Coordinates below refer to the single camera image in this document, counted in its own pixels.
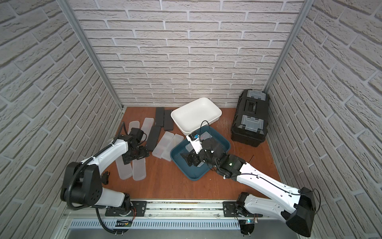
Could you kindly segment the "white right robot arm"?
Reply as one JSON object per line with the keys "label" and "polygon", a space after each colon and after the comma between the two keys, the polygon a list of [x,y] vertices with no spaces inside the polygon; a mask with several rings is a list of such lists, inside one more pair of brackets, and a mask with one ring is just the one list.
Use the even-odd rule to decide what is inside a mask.
{"label": "white right robot arm", "polygon": [[286,223],[295,233],[311,236],[317,211],[313,190],[297,189],[267,176],[244,159],[228,154],[213,138],[202,140],[199,135],[188,135],[186,139],[193,147],[191,152],[182,154],[188,165],[207,165],[224,179],[247,185],[268,197],[261,201],[252,194],[242,193],[235,203],[237,217],[271,216]]}

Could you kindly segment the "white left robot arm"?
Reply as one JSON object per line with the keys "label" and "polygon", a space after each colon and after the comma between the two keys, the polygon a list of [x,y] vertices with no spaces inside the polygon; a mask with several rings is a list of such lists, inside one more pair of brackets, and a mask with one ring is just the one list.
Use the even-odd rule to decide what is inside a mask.
{"label": "white left robot arm", "polygon": [[104,188],[101,174],[119,158],[128,163],[148,156],[149,151],[140,143],[115,139],[93,156],[66,166],[60,198],[71,210],[113,207],[128,214],[132,208],[130,196]]}

